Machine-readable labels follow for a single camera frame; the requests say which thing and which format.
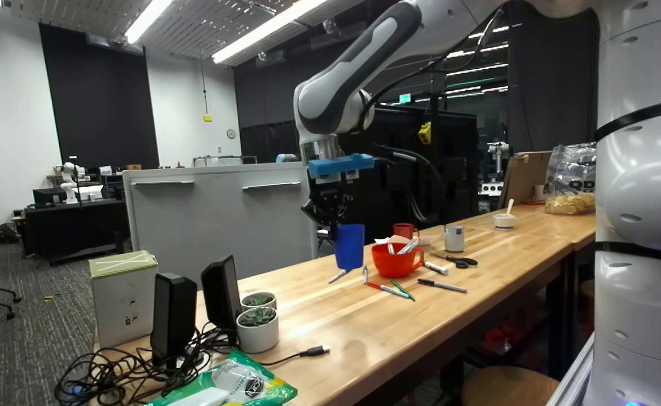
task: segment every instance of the desk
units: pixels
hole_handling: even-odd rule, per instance
[[[241,281],[241,293],[272,291],[279,308],[279,346],[254,358],[272,361],[311,346],[329,346],[327,357],[276,369],[278,378],[299,390],[295,403],[305,406],[356,403],[419,358],[440,361],[461,352],[463,343],[454,338],[463,329],[523,286],[565,282],[559,264],[594,242],[594,216],[551,216],[544,207],[516,207],[515,215],[515,231],[494,231],[492,215],[457,222],[464,226],[464,256],[480,264],[438,281],[464,286],[467,296],[419,286],[417,277],[402,282],[417,303],[362,286],[360,274],[327,285],[335,276],[333,258]],[[421,231],[419,238],[441,247],[441,229]]]
[[[124,202],[87,202],[79,206],[26,207],[25,252],[52,261],[70,260],[87,248],[120,251],[129,240]]]

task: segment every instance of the wire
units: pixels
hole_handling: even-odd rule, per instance
[[[141,403],[152,393],[171,393],[198,378],[211,361],[216,349],[232,347],[220,329],[193,329],[182,355],[155,365],[149,347],[127,352],[120,347],[102,347],[77,357],[54,387],[54,399],[60,406],[87,403],[95,399],[102,406]]]
[[[409,158],[412,158],[414,163],[421,163],[421,166],[430,172],[433,184],[435,184],[435,188],[433,188],[433,191],[435,191],[435,207],[426,215],[426,212],[419,207],[419,204],[417,204],[417,199],[414,199],[414,195],[412,195],[411,189],[406,189],[406,202],[409,202],[409,206],[411,206],[411,209],[412,209],[412,215],[414,215],[414,220],[417,220],[419,223],[430,223],[430,222],[440,220],[440,216],[441,216],[441,207],[447,207],[447,188],[444,188],[444,179],[441,179],[441,173],[438,172],[438,167],[435,167],[426,155],[421,155],[421,154],[417,154],[417,151],[411,151],[411,149],[397,149],[397,147],[377,144],[377,142],[375,142],[375,147],[386,149],[386,151],[391,151],[393,155],[403,158],[403,161],[406,161],[406,155],[409,155]]]
[[[269,361],[269,364],[262,364],[262,365],[279,365],[279,364],[294,361],[294,358],[314,358],[314,357],[323,357],[323,355],[329,355],[329,347],[327,346],[314,346],[314,347],[307,347],[305,352],[295,352],[291,357]]]
[[[494,14],[489,16],[489,18],[484,18],[480,26],[484,26],[482,28],[482,35],[480,35],[480,38],[476,40],[476,46],[474,46],[474,49],[471,49],[471,58],[464,64],[464,65],[471,65],[474,61],[476,61],[476,56],[480,56],[480,49],[482,49],[482,46],[488,44],[488,38],[489,38],[489,32],[494,30],[494,26],[498,23],[498,18],[503,16],[503,8],[496,8],[494,9]],[[366,115],[367,115],[367,110],[388,93],[388,90],[393,90],[394,85],[400,85],[400,84],[403,84],[403,82],[409,82],[409,80],[412,80],[412,78],[419,78],[419,75],[424,75],[424,73],[430,73],[435,65],[440,65],[441,61],[447,61],[447,56],[450,54],[450,53],[455,53],[455,49],[461,49],[463,48],[463,44],[464,44],[467,38],[463,38],[461,44],[455,44],[455,46],[450,46],[447,53],[441,53],[438,58],[433,58],[433,61],[429,61],[424,67],[419,67],[419,70],[414,70],[414,73],[411,73],[411,75],[406,75],[406,78],[400,78],[400,80],[394,80],[394,82],[391,82],[388,85],[383,85],[377,94],[371,94],[369,100],[367,100],[367,103],[360,109],[360,115],[358,115],[358,123],[356,123],[356,126],[353,126],[353,132],[356,134],[362,134],[362,123],[366,123]],[[386,147],[386,144],[377,144],[377,142],[371,142],[375,147],[379,147],[379,149],[386,149],[386,151],[391,151],[393,155],[397,155],[397,154],[402,154],[402,155],[397,155],[397,158],[414,158],[417,163],[421,163],[429,172],[430,172],[430,176],[433,176],[433,184],[435,184],[435,207],[430,209],[430,212],[424,212],[421,209],[421,206],[417,204],[417,199],[414,199],[414,195],[411,191],[411,189],[406,189],[406,202],[409,202],[409,207],[411,207],[411,212],[412,212],[412,216],[417,220],[417,222],[421,222],[421,223],[430,223],[430,222],[435,222],[435,220],[440,220],[441,216],[441,207],[447,207],[447,189],[444,189],[444,181],[441,181],[441,173],[438,172],[438,167],[429,161],[429,158],[424,158],[421,154],[414,154],[414,151],[411,151],[411,149],[397,149],[397,147]]]
[[[484,26],[482,30],[482,36],[476,40],[476,48],[471,49],[471,58],[467,61],[467,65],[474,64],[474,58],[480,54],[484,40],[489,38],[488,35],[494,30],[496,20],[503,16],[503,8],[496,8],[494,14],[489,18],[484,18],[480,26]],[[409,80],[414,80],[424,73],[430,73],[435,65],[440,65],[450,53],[461,49],[463,44],[467,38],[463,38],[461,44],[450,46],[447,53],[441,53],[438,58],[429,61],[426,65],[421,65],[419,70],[411,73],[411,75],[403,75],[391,84],[386,84],[377,94],[369,98],[369,102],[360,109],[360,115],[358,115],[358,123],[356,123],[356,128],[360,132],[362,123],[366,123],[366,115],[367,110],[393,89],[397,89],[400,84],[409,82]]]

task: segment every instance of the white cabinet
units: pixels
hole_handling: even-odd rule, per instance
[[[315,258],[302,166],[124,172],[124,189],[133,248],[195,285],[225,256],[239,277]]]

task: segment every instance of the red cup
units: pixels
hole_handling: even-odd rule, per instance
[[[382,277],[406,277],[421,266],[424,261],[421,248],[414,247],[411,252],[397,256],[403,247],[406,243],[393,243],[394,256],[388,251],[386,243],[371,247],[371,261]]]
[[[406,240],[412,240],[417,233],[414,223],[393,223],[393,234],[402,234]]]

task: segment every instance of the bottle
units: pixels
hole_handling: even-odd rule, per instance
[[[444,226],[444,251],[447,252],[461,252],[464,251],[464,231],[463,226]]]

